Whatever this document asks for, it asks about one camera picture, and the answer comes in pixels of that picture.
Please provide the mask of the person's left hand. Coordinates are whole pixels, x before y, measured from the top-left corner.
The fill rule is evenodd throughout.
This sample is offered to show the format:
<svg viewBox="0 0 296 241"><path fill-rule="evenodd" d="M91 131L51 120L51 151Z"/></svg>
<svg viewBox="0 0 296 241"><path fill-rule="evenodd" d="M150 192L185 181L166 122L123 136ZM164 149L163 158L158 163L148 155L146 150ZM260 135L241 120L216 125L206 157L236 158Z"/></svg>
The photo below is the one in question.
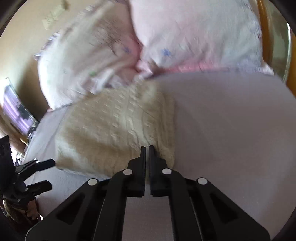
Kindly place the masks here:
<svg viewBox="0 0 296 241"><path fill-rule="evenodd" d="M36 202L35 199L28 203L25 214L27 218L29 218L30 220L38 220L38 221L41 220L38 203Z"/></svg>

